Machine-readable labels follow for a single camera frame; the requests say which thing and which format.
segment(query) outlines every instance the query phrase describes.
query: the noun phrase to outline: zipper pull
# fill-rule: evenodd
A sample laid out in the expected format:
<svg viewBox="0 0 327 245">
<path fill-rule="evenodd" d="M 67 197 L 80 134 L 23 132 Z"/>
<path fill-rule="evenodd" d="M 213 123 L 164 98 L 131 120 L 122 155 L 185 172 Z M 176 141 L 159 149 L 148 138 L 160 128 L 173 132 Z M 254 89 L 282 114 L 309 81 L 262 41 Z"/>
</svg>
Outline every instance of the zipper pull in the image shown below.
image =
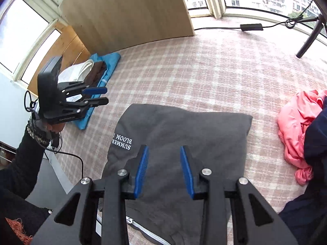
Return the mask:
<svg viewBox="0 0 327 245">
<path fill-rule="evenodd" d="M 133 218 L 126 217 L 126 223 L 127 224 L 132 224 L 133 223 Z"/>
</svg>

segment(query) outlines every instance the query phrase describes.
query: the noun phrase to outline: dark blue garment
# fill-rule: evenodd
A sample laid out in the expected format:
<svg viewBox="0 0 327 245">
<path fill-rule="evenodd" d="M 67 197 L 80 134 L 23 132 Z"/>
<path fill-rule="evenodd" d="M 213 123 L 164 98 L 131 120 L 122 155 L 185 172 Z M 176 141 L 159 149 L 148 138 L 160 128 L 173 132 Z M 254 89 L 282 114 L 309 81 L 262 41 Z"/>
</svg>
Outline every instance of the dark blue garment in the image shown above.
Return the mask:
<svg viewBox="0 0 327 245">
<path fill-rule="evenodd" d="M 305 193 L 288 202 L 279 214 L 299 245 L 308 244 L 327 215 L 327 97 L 322 112 L 306 130 L 304 157 L 313 167 L 314 178 Z"/>
</svg>

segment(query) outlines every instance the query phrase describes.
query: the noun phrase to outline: triangular cutout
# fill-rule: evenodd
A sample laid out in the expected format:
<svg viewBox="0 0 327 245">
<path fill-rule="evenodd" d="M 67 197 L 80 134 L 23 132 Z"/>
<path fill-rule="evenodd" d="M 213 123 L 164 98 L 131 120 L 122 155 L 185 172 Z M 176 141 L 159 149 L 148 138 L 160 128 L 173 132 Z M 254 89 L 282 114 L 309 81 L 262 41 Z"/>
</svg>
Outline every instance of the triangular cutout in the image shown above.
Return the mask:
<svg viewBox="0 0 327 245">
<path fill-rule="evenodd" d="M 263 208 L 258 199 L 253 195 L 249 194 L 249 199 L 252 207 L 252 212 L 254 216 L 255 224 L 260 227 L 262 225 L 266 225 L 273 222 L 271 216 L 267 213 L 267 211 Z"/>
<path fill-rule="evenodd" d="M 81 194 L 76 193 L 66 203 L 60 213 L 56 216 L 55 222 L 66 226 L 72 226 L 76 215 L 77 205 L 80 200 Z"/>
</svg>

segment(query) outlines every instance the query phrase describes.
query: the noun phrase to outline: orange fringe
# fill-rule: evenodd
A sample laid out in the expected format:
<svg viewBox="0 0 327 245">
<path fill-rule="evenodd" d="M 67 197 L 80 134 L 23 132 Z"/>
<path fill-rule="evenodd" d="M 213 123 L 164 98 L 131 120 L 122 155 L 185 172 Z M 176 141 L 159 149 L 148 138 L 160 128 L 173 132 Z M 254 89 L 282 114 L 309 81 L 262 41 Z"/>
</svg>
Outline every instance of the orange fringe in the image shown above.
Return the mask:
<svg viewBox="0 0 327 245">
<path fill-rule="evenodd" d="M 22 226 L 22 223 L 17 220 L 11 220 L 6 218 L 9 226 L 12 228 L 12 230 L 15 232 L 17 237 L 24 243 L 24 245 L 29 245 L 32 241 L 32 236 L 26 236 L 24 233 L 24 228 Z"/>
</svg>

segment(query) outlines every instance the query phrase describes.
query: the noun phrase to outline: tripod leg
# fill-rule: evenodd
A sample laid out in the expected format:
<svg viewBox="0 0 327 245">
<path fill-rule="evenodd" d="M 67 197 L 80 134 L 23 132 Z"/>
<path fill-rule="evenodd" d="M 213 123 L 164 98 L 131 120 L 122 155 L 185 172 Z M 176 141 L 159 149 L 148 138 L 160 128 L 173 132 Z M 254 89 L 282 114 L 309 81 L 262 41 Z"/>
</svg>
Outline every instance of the tripod leg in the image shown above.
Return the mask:
<svg viewBox="0 0 327 245">
<path fill-rule="evenodd" d="M 315 41 L 315 39 L 317 38 L 318 34 L 323 29 L 323 27 L 324 26 L 323 26 L 322 19 L 319 18 L 319 20 L 317 20 L 316 22 L 315 28 L 313 29 L 312 33 L 310 34 L 310 36 L 308 37 L 307 41 L 304 43 L 302 48 L 296 54 L 296 57 L 301 58 L 303 54 L 305 54 L 305 52 L 310 48 L 310 46 Z"/>
</svg>

